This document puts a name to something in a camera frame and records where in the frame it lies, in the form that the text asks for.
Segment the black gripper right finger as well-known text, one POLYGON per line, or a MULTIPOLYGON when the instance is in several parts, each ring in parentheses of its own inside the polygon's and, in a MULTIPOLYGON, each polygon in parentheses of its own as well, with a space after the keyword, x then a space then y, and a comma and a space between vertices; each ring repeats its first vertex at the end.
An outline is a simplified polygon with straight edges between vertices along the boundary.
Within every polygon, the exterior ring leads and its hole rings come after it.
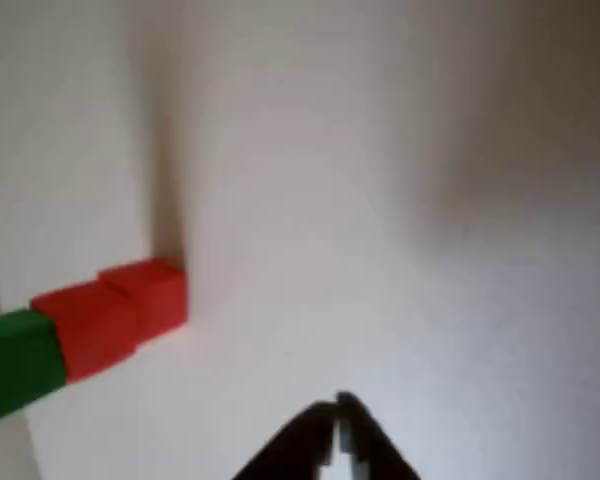
POLYGON ((336 403, 340 450, 351 458, 353 479, 421 479, 356 395, 338 392, 336 403))

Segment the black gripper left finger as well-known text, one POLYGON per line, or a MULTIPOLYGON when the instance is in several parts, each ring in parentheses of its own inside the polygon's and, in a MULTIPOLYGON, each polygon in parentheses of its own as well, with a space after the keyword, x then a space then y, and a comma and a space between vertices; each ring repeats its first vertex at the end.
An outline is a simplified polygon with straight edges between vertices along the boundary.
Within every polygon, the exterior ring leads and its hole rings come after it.
POLYGON ((311 404, 287 422, 234 476, 235 480, 315 480, 330 464, 337 407, 311 404))

